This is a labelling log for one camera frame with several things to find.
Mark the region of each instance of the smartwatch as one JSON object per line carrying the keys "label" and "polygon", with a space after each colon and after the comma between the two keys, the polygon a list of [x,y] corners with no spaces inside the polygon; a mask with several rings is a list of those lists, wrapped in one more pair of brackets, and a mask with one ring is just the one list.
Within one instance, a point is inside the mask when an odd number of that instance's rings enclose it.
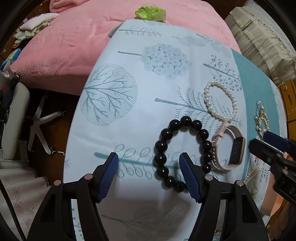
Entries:
{"label": "smartwatch", "polygon": [[[231,135],[234,137],[232,150],[230,154],[229,164],[227,166],[221,166],[219,159],[218,159],[218,143],[219,140],[223,139],[225,132],[230,132]],[[242,136],[240,130],[233,125],[228,125],[226,122],[223,122],[219,128],[217,129],[216,133],[212,139],[213,143],[213,159],[212,159],[212,166],[215,169],[220,171],[229,171],[242,163],[242,158],[244,155],[244,148],[245,148],[245,138]]]}

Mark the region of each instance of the watch face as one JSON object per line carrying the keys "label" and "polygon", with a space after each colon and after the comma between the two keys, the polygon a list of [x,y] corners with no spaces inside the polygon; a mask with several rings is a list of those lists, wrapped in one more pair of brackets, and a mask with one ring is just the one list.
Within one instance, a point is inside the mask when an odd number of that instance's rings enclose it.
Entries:
{"label": "watch face", "polygon": [[244,141],[245,139],[243,137],[238,137],[234,139],[229,164],[238,165],[241,162]]}

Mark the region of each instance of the beige curtain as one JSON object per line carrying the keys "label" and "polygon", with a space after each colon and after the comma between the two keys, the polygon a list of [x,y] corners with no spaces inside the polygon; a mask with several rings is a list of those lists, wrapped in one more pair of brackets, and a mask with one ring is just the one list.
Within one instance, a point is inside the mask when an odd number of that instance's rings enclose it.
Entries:
{"label": "beige curtain", "polygon": [[268,26],[241,7],[234,8],[225,22],[242,55],[269,76],[276,85],[296,79],[296,60]]}
{"label": "beige curtain", "polygon": [[[36,212],[50,188],[48,180],[44,177],[36,178],[36,173],[28,162],[5,159],[0,161],[0,178],[27,237]],[[21,240],[1,192],[0,212],[13,233]]]}

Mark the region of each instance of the pink blanket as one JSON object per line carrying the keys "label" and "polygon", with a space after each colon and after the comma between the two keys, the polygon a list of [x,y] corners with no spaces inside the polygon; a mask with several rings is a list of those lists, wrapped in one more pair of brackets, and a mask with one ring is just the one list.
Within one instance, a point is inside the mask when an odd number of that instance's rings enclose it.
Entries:
{"label": "pink blanket", "polygon": [[[21,51],[12,68],[30,88],[80,95],[95,62],[109,41],[107,33],[151,0],[89,0],[60,13]],[[223,19],[207,2],[154,0],[167,23],[216,39],[239,51]]]}
{"label": "pink blanket", "polygon": [[50,12],[60,13],[69,8],[79,6],[89,0],[50,0],[49,10]]}

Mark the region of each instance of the black bead bracelet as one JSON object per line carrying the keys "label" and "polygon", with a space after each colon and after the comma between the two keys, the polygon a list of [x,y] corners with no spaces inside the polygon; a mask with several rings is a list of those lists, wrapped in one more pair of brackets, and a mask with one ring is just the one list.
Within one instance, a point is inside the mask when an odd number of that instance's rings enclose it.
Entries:
{"label": "black bead bracelet", "polygon": [[169,169],[164,166],[167,161],[167,157],[164,152],[168,148],[166,141],[172,139],[173,132],[180,130],[181,127],[191,127],[197,131],[198,137],[203,141],[201,143],[201,148],[204,151],[202,155],[202,169],[204,173],[209,173],[211,171],[211,165],[209,162],[213,158],[213,154],[210,152],[212,149],[212,143],[207,140],[209,137],[209,132],[206,129],[202,129],[202,123],[199,120],[192,121],[189,116],[183,116],[181,120],[172,120],[168,128],[165,128],[160,133],[160,140],[155,143],[155,149],[157,151],[153,162],[157,166],[156,175],[163,179],[164,186],[171,188],[173,187],[176,192],[182,192],[187,189],[187,186],[182,181],[176,181],[173,176],[169,176]]}

